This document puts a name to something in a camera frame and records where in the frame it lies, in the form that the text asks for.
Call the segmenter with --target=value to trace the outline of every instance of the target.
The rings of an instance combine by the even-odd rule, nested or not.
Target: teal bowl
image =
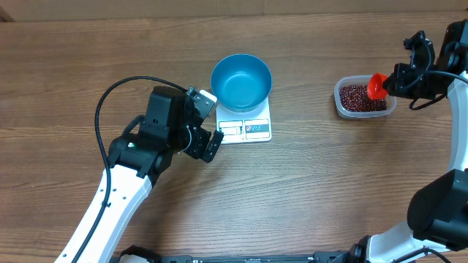
[[[268,98],[273,86],[270,69],[259,58],[235,54],[221,60],[211,74],[211,90],[235,112],[248,112]]]

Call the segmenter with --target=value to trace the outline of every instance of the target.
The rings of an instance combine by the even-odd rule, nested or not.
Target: wooden table
[[[97,101],[112,83],[153,75],[210,88],[216,62],[269,65],[273,139],[223,145],[205,164],[181,154],[138,209],[132,244],[193,256],[347,250],[406,218],[413,194],[445,173],[447,100],[418,112],[344,121],[333,87],[409,61],[401,40],[425,30],[439,52],[465,12],[173,18],[0,24],[0,261],[51,262],[103,169]],[[154,83],[117,88],[101,114],[106,147],[143,114]],[[214,130],[214,119],[206,128]],[[448,254],[455,262],[467,252]],[[430,257],[424,262],[438,262]]]

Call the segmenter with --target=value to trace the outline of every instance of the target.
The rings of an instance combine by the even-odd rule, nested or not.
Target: kitchen scale
[[[216,128],[224,134],[221,144],[269,142],[271,118],[268,97],[246,113],[233,112],[220,104],[216,109]]]

